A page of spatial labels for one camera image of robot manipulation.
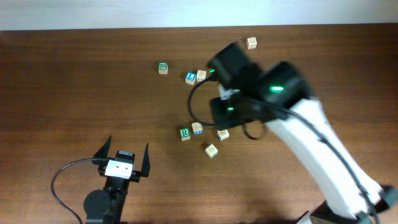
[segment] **green cube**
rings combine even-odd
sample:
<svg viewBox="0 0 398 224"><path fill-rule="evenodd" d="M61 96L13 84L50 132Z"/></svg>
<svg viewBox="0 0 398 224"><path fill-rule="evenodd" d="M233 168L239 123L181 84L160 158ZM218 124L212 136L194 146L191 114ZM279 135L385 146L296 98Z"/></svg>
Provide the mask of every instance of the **green cube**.
<svg viewBox="0 0 398 224"><path fill-rule="evenodd" d="M180 129L180 136L181 136L181 140L183 140L183 141L191 139L191 134L189 133L189 128Z"/></svg>
<svg viewBox="0 0 398 224"><path fill-rule="evenodd" d="M167 62L159 62L159 74L166 75L168 71L169 66L167 65Z"/></svg>

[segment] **green led indicator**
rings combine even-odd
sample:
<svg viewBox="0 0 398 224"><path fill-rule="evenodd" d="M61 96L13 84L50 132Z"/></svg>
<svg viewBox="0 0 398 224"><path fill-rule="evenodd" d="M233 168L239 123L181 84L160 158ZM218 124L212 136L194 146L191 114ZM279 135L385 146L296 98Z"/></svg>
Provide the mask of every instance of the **green led indicator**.
<svg viewBox="0 0 398 224"><path fill-rule="evenodd" d="M284 90L283 87L281 86L271 86L269 87L269 91L273 92L273 93L280 93Z"/></svg>

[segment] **wooden block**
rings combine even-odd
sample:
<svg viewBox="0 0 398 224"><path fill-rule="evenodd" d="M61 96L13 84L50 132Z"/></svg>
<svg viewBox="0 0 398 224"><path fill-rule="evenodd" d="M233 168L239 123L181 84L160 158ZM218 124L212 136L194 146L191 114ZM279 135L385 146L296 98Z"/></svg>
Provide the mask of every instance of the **wooden block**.
<svg viewBox="0 0 398 224"><path fill-rule="evenodd" d="M209 156L210 158L213 158L217 155L218 150L213 144L211 144L211 145L209 145L209 147L207 147L205 149L205 152L206 152L207 156Z"/></svg>
<svg viewBox="0 0 398 224"><path fill-rule="evenodd" d="M199 122L192 123L192 131L194 135L203 134L203 128L201 126L201 123Z"/></svg>
<svg viewBox="0 0 398 224"><path fill-rule="evenodd" d="M202 82L206 78L206 71L198 70L197 81Z"/></svg>
<svg viewBox="0 0 398 224"><path fill-rule="evenodd" d="M255 49L257 47L256 38L255 37L249 37L248 40L246 41L246 46L248 47L248 50Z"/></svg>
<svg viewBox="0 0 398 224"><path fill-rule="evenodd" d="M181 140L183 140L183 141L191 139L191 134L189 133L189 128L180 129L180 136L181 136Z"/></svg>
<svg viewBox="0 0 398 224"><path fill-rule="evenodd" d="M167 62L159 62L159 74L166 75L168 71L169 66L167 65Z"/></svg>
<svg viewBox="0 0 398 224"><path fill-rule="evenodd" d="M222 130L222 131L217 130L217 136L220 139L220 141L222 141L229 137L229 133L227 130Z"/></svg>
<svg viewBox="0 0 398 224"><path fill-rule="evenodd" d="M189 85L195 84L195 78L197 75L193 72L188 72L187 76L185 77L185 82L188 83Z"/></svg>

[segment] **wooden table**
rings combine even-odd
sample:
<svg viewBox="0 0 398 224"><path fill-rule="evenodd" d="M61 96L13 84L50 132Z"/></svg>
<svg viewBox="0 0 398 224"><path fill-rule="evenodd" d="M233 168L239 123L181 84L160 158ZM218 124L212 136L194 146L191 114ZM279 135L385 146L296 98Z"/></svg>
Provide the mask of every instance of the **wooden table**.
<svg viewBox="0 0 398 224"><path fill-rule="evenodd" d="M398 187L397 24L1 32L0 223L77 223L53 199L50 180L109 135L109 156L132 151L136 169L150 146L150 176L130 185L125 221L272 223L317 207L317 184L274 134L252 141L234 128L221 142L213 128L189 141L178 135L192 122L186 72L251 36L258 45L248 55L264 69L294 63L359 165ZM168 75L159 75L159 61ZM216 96L216 83L197 91L198 117L211 118ZM261 125L250 130L260 134ZM213 159L205 142L220 151ZM87 163L62 173L55 190L85 219L86 195L104 182ZM398 209L381 218L396 223Z"/></svg>

